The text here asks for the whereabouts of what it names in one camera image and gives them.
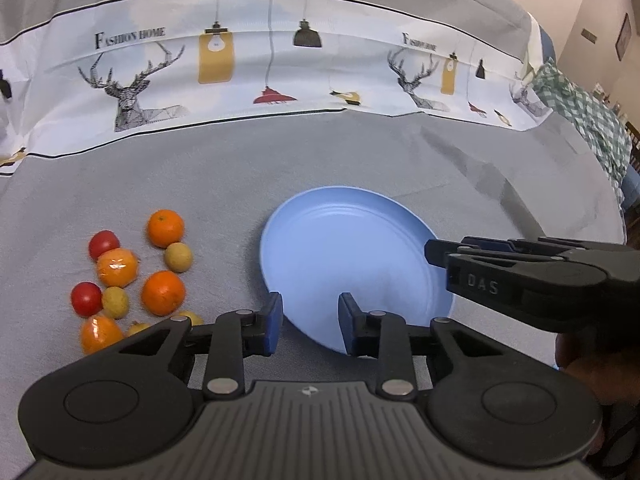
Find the yellow lantern print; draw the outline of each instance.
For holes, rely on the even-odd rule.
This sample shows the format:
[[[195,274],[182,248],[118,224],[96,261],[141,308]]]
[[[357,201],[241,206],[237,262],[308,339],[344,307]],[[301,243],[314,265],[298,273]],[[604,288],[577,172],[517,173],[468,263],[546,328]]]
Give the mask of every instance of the yellow lantern print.
[[[234,36],[218,22],[206,28],[198,40],[198,83],[223,83],[234,74]]]
[[[447,58],[442,70],[442,88],[440,91],[444,95],[453,95],[456,91],[456,69],[458,67],[458,56],[454,52]]]

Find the orange fruit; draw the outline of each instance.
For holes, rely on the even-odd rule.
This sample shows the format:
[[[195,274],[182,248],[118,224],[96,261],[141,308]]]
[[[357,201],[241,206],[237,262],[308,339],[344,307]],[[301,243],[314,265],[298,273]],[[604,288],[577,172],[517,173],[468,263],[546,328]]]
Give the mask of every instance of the orange fruit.
[[[156,211],[146,224],[146,235],[149,241],[163,249],[175,242],[179,242],[183,234],[184,220],[177,212],[170,209]]]
[[[138,258],[128,249],[112,249],[98,257],[95,269],[106,286],[123,288],[138,277]]]
[[[85,354],[93,354],[121,339],[124,339],[122,330],[113,319],[106,316],[91,316],[80,329],[80,346]]]
[[[178,275],[160,270],[146,279],[140,299],[146,309],[156,316],[167,316],[181,306],[187,291]]]

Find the blue plate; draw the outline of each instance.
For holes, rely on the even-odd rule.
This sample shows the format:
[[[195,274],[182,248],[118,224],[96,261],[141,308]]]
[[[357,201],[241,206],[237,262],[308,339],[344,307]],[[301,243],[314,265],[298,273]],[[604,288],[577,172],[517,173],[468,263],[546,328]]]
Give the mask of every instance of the blue plate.
[[[319,187],[271,215],[260,240],[269,290],[284,314],[321,345],[345,353],[338,297],[350,292],[364,312],[386,310],[427,326],[448,316],[453,296],[444,269],[430,266],[424,245],[435,235],[398,202],[356,187]]]

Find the tomato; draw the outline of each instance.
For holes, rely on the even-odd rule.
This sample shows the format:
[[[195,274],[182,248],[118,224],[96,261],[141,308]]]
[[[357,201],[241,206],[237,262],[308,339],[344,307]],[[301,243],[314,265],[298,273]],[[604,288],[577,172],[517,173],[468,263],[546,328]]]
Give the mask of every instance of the tomato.
[[[71,306],[78,316],[89,317],[102,309],[102,291],[95,283],[78,283],[71,291]]]
[[[117,249],[120,246],[120,240],[111,231],[100,231],[96,233],[89,242],[89,256],[93,261],[98,259],[101,254]]]

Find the green checkered cloth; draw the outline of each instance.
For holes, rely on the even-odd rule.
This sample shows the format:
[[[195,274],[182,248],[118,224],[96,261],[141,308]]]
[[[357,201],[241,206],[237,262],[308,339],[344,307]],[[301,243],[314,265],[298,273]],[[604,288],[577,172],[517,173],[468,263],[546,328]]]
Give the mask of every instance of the green checkered cloth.
[[[540,69],[532,87],[540,100],[573,124],[587,141],[622,204],[620,185],[631,158],[631,138],[603,103],[558,70],[552,60]]]

